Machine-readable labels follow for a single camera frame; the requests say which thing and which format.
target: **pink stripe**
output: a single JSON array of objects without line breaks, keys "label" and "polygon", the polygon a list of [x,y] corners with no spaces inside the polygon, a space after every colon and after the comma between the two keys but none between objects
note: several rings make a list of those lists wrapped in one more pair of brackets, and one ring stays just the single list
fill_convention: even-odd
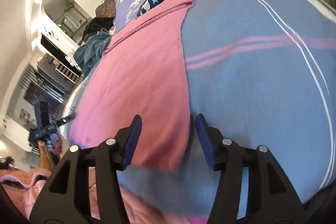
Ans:
[{"label": "pink stripe", "polygon": [[336,50],[336,41],[332,38],[308,38],[306,44],[312,48],[327,48]]},{"label": "pink stripe", "polygon": [[227,46],[224,46],[222,48],[217,48],[217,49],[210,50],[208,52],[204,52],[204,53],[196,55],[196,56],[188,57],[184,61],[186,63],[198,61],[198,60],[204,59],[206,57],[209,57],[211,55],[215,55],[215,54],[218,54],[218,53],[226,52],[226,51],[228,51],[228,50],[230,50],[232,48],[235,48],[238,45],[241,45],[241,44],[244,44],[244,43],[259,42],[259,41],[260,42],[262,42],[262,41],[264,41],[264,42],[271,42],[271,41],[284,40],[286,38],[288,38],[288,36],[285,35],[285,34],[283,34],[283,35],[268,36],[268,37],[265,37],[265,36],[244,37],[244,38],[238,39],[238,40],[232,42],[231,44],[229,44]]},{"label": "pink stripe", "polygon": [[219,56],[209,58],[207,60],[190,64],[186,66],[187,70],[192,70],[192,69],[198,69],[202,67],[206,67],[209,65],[212,65],[214,63],[217,63],[221,60],[224,60],[228,58],[229,56],[239,53],[239,52],[249,52],[249,51],[255,51],[255,50],[264,50],[267,48],[276,48],[276,47],[283,47],[283,46],[288,46],[288,45],[293,45],[294,42],[290,39],[284,40],[284,41],[279,41],[279,42],[269,42],[269,43],[263,43],[263,44],[254,44],[254,45],[243,45],[239,46],[233,49],[228,50],[224,54],[221,54]]}]

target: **bed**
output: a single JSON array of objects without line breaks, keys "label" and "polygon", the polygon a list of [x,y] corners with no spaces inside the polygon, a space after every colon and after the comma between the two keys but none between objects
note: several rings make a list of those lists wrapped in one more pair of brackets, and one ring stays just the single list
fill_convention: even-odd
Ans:
[{"label": "bed", "polygon": [[[71,143],[95,146],[127,126],[134,114],[142,115],[142,150],[139,153],[137,147],[132,165],[118,174],[120,185],[156,208],[184,216],[209,215],[219,180],[194,134],[199,113],[241,146],[267,145],[303,203],[335,179],[333,10],[318,0],[190,0],[180,26],[181,47],[167,48],[163,42],[169,43],[170,29],[159,23],[177,11],[164,10],[162,3],[132,20],[143,1],[115,0],[120,31],[90,80],[78,89],[81,100],[74,100],[73,109],[77,117],[64,132]],[[162,35],[146,33],[154,24],[162,28]],[[155,54],[149,54],[154,48]],[[179,52],[182,65],[165,67],[162,60],[171,60],[170,51]],[[152,72],[155,64],[153,78],[146,78],[144,71]],[[162,78],[171,77],[169,69],[176,69],[174,76],[182,72],[174,80],[188,84],[188,110],[180,103],[184,97],[179,97],[179,87],[185,87]],[[128,77],[132,70],[139,77]],[[160,98],[166,108],[157,102],[157,108],[149,110],[152,97],[166,96],[157,94],[157,78],[176,93],[167,97],[173,102]],[[139,91],[146,84],[149,94]],[[124,108],[117,108],[121,97]],[[160,123],[162,117],[172,125],[174,137],[165,135],[164,142],[158,142],[153,136],[160,139],[165,128],[145,126]],[[148,136],[150,130],[155,134]],[[182,142],[186,146],[178,147]],[[181,150],[186,152],[179,157]],[[163,159],[157,163],[153,157]],[[239,218],[246,212],[247,182],[243,170]]]}]

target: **person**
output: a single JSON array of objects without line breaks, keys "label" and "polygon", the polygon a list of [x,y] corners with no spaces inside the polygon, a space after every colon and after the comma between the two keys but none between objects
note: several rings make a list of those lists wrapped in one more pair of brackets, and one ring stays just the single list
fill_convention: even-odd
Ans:
[{"label": "person", "polygon": [[[39,141],[38,146],[41,151],[40,167],[29,172],[16,168],[13,158],[10,156],[0,159],[0,183],[14,205],[28,220],[39,193],[53,171],[53,166],[47,156],[46,143]],[[55,155],[62,153],[60,136],[58,136],[56,147],[52,152]],[[89,170],[88,187],[91,216],[100,219],[94,169]],[[120,190],[130,223],[190,224],[187,218],[161,212],[143,203],[129,191],[123,188],[120,188]]]}]

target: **human hand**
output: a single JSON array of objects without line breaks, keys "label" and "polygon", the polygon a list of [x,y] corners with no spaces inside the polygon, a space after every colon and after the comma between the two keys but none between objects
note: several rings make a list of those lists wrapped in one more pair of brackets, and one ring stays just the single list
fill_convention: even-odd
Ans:
[{"label": "human hand", "polygon": [[[61,139],[60,135],[57,135],[57,143],[56,143],[56,147],[52,150],[52,152],[55,155],[59,155],[62,153],[62,143],[63,140]],[[38,146],[39,149],[41,150],[41,152],[46,155],[46,150],[47,150],[47,144],[44,141],[38,141]]]}]

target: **metal railing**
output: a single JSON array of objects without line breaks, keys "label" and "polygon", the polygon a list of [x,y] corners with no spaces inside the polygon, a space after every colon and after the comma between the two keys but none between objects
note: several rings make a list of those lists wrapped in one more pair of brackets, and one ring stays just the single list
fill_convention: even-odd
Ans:
[{"label": "metal railing", "polygon": [[64,77],[65,79],[67,79],[70,83],[72,84],[76,84],[79,75],[73,73],[73,71],[69,70],[63,63],[61,63],[60,61],[58,62],[58,64],[55,67],[55,71],[61,75],[62,77]]},{"label": "metal railing", "polygon": [[39,86],[45,93],[50,95],[54,100],[62,104],[64,102],[63,93],[57,90],[52,84],[49,83],[45,76],[41,75],[35,68],[29,65],[23,73],[20,80],[20,87],[28,90],[31,83]]}]

